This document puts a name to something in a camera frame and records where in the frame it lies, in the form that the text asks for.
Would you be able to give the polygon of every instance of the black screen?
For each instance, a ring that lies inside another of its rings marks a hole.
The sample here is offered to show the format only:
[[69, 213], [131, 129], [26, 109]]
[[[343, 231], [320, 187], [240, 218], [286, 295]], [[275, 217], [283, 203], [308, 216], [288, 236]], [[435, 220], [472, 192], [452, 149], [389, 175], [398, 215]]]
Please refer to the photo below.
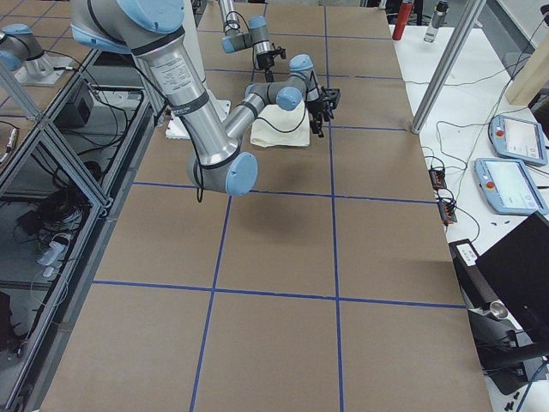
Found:
[[477, 266], [532, 341], [549, 341], [549, 222], [531, 214]]

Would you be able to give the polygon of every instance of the red bottle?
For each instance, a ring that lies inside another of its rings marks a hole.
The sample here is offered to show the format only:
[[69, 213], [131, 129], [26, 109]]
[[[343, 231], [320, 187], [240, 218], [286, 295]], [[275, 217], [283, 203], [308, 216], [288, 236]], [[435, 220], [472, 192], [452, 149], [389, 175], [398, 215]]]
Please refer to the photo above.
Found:
[[393, 32], [393, 40], [400, 40], [404, 27], [408, 23], [410, 13], [412, 12], [413, 0], [402, 0], [401, 11], [398, 12], [396, 17], [395, 31]]

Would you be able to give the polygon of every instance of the white table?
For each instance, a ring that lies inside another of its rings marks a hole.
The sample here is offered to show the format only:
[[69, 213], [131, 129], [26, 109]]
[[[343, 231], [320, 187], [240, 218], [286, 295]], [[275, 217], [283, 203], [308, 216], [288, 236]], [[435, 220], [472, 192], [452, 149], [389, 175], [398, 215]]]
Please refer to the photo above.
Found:
[[[440, 29], [434, 43], [423, 41], [425, 30], [426, 27], [407, 26], [402, 40], [395, 42], [402, 76], [407, 81], [408, 99], [414, 113], [427, 85], [411, 82], [423, 83], [431, 80], [453, 29], [446, 27]], [[450, 84], [475, 82], [480, 78], [494, 75], [500, 70], [502, 72], [493, 78], [474, 85], [450, 86]], [[424, 149], [425, 155], [431, 155], [431, 151], [428, 149], [431, 148], [434, 155], [442, 159], [446, 167], [463, 167], [461, 162], [441, 153], [440, 143], [437, 139], [437, 122], [444, 121], [459, 125], [487, 124], [492, 118], [492, 109], [509, 79], [507, 71], [504, 70], [504, 66], [499, 61], [488, 39], [481, 29], [475, 28], [446, 81], [447, 86], [444, 86], [441, 91], [419, 135], [422, 145], [427, 147]], [[510, 105], [503, 97], [497, 113], [521, 108], [521, 106]], [[509, 116], [534, 120], [532, 113], [527, 108], [510, 113]], [[440, 124], [439, 129], [443, 151], [468, 163], [465, 172], [457, 169], [447, 170], [446, 181], [449, 189], [457, 196], [458, 207], [474, 216], [480, 224], [480, 235], [474, 242], [474, 246], [482, 254], [522, 222], [525, 217], [494, 213], [476, 183], [474, 160], [480, 157], [495, 157], [488, 139], [487, 125], [459, 129], [447, 124]], [[429, 166], [431, 159], [428, 159], [426, 163]], [[543, 167], [542, 170], [549, 172], [549, 167]], [[537, 185], [549, 185], [549, 176], [534, 171], [531, 171], [531, 175]], [[461, 190], [459, 190], [460, 179], [462, 179]], [[541, 193], [546, 202], [549, 202], [549, 191], [541, 191]], [[451, 242], [465, 238], [473, 239], [477, 232], [475, 223], [461, 211], [458, 210], [456, 213], [458, 222], [449, 226], [446, 233], [447, 240]], [[515, 401], [514, 409], [516, 409], [518, 402], [512, 398], [512, 395], [508, 397], [502, 395], [490, 379], [486, 379], [486, 384], [494, 411], [503, 410], [507, 402], [511, 401]], [[522, 412], [547, 412], [548, 405], [549, 382], [536, 382], [528, 394], [527, 401], [522, 406]]]

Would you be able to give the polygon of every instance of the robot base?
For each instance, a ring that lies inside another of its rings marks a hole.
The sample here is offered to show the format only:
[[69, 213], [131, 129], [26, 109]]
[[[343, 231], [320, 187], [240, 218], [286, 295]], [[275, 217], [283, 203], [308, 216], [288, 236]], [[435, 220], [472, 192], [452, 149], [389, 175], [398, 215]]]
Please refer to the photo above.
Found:
[[[214, 103], [215, 112], [223, 122], [229, 112], [231, 111], [231, 101], [230, 100], [217, 100], [211, 90], [208, 90], [209, 98]], [[166, 130], [166, 138], [168, 139], [188, 139], [189, 132], [183, 126], [183, 123], [179, 118], [173, 117], [170, 120], [170, 124]]]
[[[66, 67], [72, 63], [72, 58], [50, 57], [50, 60], [54, 67]], [[65, 70], [53, 70], [53, 73], [49, 76], [43, 79], [35, 79], [28, 75], [27, 69], [23, 66], [15, 73], [15, 79], [23, 86], [53, 86], [64, 72]]]

